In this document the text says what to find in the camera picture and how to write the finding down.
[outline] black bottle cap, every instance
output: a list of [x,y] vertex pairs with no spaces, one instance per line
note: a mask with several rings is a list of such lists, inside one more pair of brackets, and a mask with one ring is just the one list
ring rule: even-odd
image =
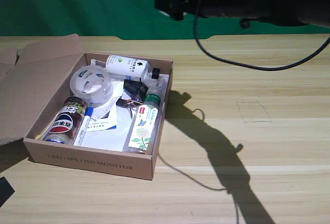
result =
[[159,73],[160,73],[160,69],[159,68],[153,68],[151,78],[159,79]]

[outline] black object on floor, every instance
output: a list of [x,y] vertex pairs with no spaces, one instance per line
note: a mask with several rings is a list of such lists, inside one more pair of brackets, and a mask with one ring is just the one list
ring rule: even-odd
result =
[[15,190],[11,187],[5,177],[0,178],[0,207],[14,194]]

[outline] blue marker cap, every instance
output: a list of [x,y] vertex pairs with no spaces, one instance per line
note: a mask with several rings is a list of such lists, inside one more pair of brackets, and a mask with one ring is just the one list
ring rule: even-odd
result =
[[91,117],[93,114],[93,107],[87,107],[85,116]]

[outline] white marker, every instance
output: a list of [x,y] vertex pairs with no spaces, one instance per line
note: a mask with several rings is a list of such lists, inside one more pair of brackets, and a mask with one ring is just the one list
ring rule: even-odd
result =
[[88,123],[89,123],[89,120],[91,119],[92,114],[93,114],[93,107],[87,107],[86,114],[85,114],[85,117],[83,119],[83,122],[81,123],[81,126],[78,130],[77,136],[74,139],[74,142],[73,142],[74,146],[80,146],[81,145],[81,142],[83,141],[83,138],[85,136],[85,133],[86,133],[86,130],[87,130],[87,127],[88,127]]

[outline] plant illustration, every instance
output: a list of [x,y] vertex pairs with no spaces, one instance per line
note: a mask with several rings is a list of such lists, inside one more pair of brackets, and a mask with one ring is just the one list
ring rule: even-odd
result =
[[135,131],[135,133],[137,136],[141,137],[141,139],[135,138],[132,141],[138,143],[140,145],[139,146],[140,149],[146,149],[149,144],[149,141],[150,141],[150,137],[148,137],[148,136],[150,136],[149,130],[147,130],[143,127],[140,127]]

